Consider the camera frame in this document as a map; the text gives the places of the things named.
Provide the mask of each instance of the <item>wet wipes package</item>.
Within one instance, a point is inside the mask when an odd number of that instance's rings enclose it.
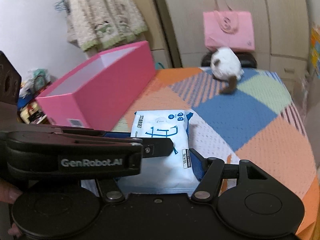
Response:
[[[170,138],[174,150],[168,157],[142,159],[139,175],[119,179],[118,186],[124,193],[193,193],[199,182],[192,171],[188,146],[192,116],[184,110],[136,112],[131,137]]]

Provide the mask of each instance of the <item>pink box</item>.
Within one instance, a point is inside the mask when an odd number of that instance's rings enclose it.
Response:
[[[155,74],[148,42],[136,42],[94,55],[36,100],[55,125],[112,130]]]

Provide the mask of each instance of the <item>bag handle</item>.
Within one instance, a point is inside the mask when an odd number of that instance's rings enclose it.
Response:
[[[228,9],[232,12],[233,9],[228,5],[227,0],[224,0]],[[216,11],[214,11],[214,14],[216,16],[217,22],[219,24],[220,29],[228,34],[235,34],[238,31],[239,28],[239,18],[238,18],[238,14],[234,13],[236,15],[236,26],[234,28],[231,28],[231,26],[229,25],[230,23],[230,19],[226,18],[225,23],[227,25],[227,27],[225,27],[222,22],[221,22],[221,18],[220,15],[218,14],[218,12],[220,11],[219,5],[218,5],[218,0],[214,0],[215,4],[216,4]]]

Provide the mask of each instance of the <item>white cat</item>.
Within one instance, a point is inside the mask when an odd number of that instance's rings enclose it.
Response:
[[[221,47],[212,54],[211,69],[214,78],[229,83],[228,87],[220,91],[221,94],[233,93],[236,90],[237,81],[244,73],[238,57],[228,47]]]

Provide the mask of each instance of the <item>brown tail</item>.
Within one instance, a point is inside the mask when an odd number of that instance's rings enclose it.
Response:
[[[228,80],[228,86],[220,90],[220,94],[232,94],[237,88],[237,77],[231,76]]]

